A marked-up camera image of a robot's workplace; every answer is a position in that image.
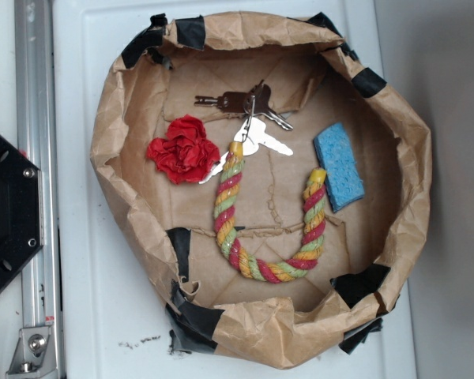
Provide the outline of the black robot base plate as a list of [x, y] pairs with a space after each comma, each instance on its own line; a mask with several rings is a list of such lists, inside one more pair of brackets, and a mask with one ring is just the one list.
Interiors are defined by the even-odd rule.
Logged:
[[39, 175], [0, 135], [0, 294], [43, 246]]

